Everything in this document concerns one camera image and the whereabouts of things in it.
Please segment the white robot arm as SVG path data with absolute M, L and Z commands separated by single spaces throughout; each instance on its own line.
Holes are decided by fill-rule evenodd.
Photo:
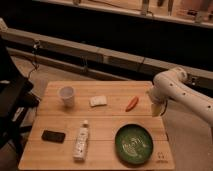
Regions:
M 150 100 L 154 104 L 163 104 L 172 98 L 189 108 L 213 129 L 213 98 L 186 86 L 187 79 L 188 74 L 181 67 L 156 74 L 153 87 L 148 91 Z

